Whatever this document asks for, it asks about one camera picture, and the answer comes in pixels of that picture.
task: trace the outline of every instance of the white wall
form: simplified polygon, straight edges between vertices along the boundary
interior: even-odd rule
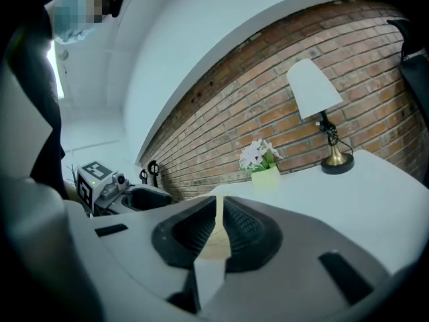
[[[225,54],[276,20],[327,1],[333,0],[169,0],[143,41],[123,106],[133,159]]]
[[[132,183],[140,182],[140,167],[134,166],[118,110],[89,111],[62,109],[61,144],[66,152],[62,160],[64,179],[72,180],[67,167],[100,161],[113,171],[122,172]]]

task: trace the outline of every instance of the flower pot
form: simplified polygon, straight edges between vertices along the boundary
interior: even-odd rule
[[[277,166],[263,170],[261,172],[252,173],[252,183],[255,189],[272,189],[279,186],[280,172]]]

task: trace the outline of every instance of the white ceiling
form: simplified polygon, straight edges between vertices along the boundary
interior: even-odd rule
[[[124,0],[118,18],[109,16],[84,41],[61,46],[57,60],[65,98],[62,109],[108,109],[123,104],[135,55],[167,0]]]

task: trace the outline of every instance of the lamp base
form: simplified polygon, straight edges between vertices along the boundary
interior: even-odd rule
[[[320,165],[322,166],[322,171],[327,174],[342,174],[348,172],[355,165],[355,158],[353,155],[348,153],[342,153],[342,157],[344,157],[345,162],[342,164],[329,164],[331,156],[324,158]]]

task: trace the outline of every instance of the white table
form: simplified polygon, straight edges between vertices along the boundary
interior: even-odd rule
[[[234,195],[315,217],[375,256],[391,274],[416,261],[429,238],[429,190],[364,150],[355,167],[327,175],[320,166],[282,175],[280,187],[257,192],[252,182],[224,184]]]

